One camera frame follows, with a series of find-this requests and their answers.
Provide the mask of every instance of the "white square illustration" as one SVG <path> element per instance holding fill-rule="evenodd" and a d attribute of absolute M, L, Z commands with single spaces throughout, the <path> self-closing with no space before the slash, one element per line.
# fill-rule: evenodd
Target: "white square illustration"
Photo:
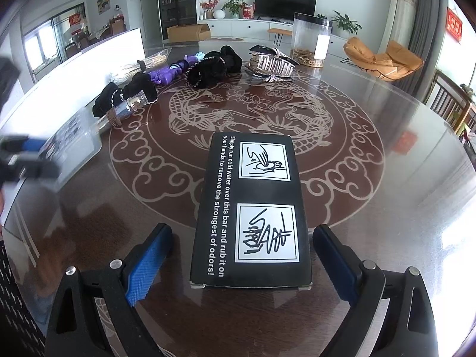
<path fill-rule="evenodd" d="M 239 179 L 291 181 L 285 146 L 241 142 L 238 177 Z"/>
<path fill-rule="evenodd" d="M 299 262 L 293 205 L 238 203 L 235 263 Z"/>

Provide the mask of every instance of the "television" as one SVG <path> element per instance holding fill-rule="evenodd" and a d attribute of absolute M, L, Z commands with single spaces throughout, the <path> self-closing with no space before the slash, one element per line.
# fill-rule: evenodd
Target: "television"
<path fill-rule="evenodd" d="M 316 0 L 255 0 L 255 17 L 292 21 L 294 13 L 314 16 Z"/>

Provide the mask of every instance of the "dining table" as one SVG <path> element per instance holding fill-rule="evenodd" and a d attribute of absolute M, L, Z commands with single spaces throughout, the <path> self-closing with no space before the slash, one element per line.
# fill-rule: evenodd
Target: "dining table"
<path fill-rule="evenodd" d="M 223 44 L 171 46 L 168 63 Z M 37 325 L 46 334 L 68 266 L 107 267 L 166 223 L 174 236 L 171 254 L 135 309 L 169 356 L 318 356 L 349 305 L 314 250 L 309 291 L 190 285 L 213 133 L 286 134 L 309 233 L 328 224 L 361 259 L 386 270 L 420 270 L 439 355 L 452 356 L 476 318 L 476 173 L 451 127 L 337 56 L 328 54 L 323 68 L 297 66 L 292 81 L 266 82 L 246 68 L 255 44 L 226 44 L 243 58 L 241 73 L 203 89 L 187 86 L 184 75 L 157 86 L 155 103 L 101 130 L 101 150 L 59 191 L 25 180 L 3 236 Z M 280 49 L 289 54 L 289 45 Z M 104 299 L 96 304 L 114 352 L 125 356 Z M 387 305 L 381 301 L 360 356 L 371 353 Z"/>

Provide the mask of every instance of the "black lid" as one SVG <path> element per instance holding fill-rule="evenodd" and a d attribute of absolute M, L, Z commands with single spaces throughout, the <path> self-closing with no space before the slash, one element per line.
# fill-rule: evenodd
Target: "black lid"
<path fill-rule="evenodd" d="M 304 13 L 294 13 L 294 20 L 307 21 L 308 23 L 319 24 L 320 26 L 332 26 L 332 21 L 321 19 L 317 16 L 305 15 Z"/>

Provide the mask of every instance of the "silver bolt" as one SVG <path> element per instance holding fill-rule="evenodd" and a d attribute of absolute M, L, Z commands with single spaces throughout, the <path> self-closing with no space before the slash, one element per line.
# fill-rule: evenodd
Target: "silver bolt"
<path fill-rule="evenodd" d="M 111 262 L 109 263 L 109 267 L 111 267 L 113 270 L 120 268 L 121 266 L 122 266 L 122 260 L 120 259 L 111 260 Z"/>
<path fill-rule="evenodd" d="M 418 276 L 420 275 L 420 270 L 416 267 L 409 267 L 408 270 L 410 271 L 410 274 L 412 274 L 413 276 Z"/>
<path fill-rule="evenodd" d="M 375 270 L 375 267 L 377 266 L 371 260 L 364 260 L 363 265 L 367 270 Z"/>
<path fill-rule="evenodd" d="M 69 267 L 66 269 L 65 274 L 68 275 L 68 276 L 70 276 L 70 275 L 73 275 L 75 272 L 76 272 L 76 267 L 75 267 L 75 266 L 69 266 Z"/>

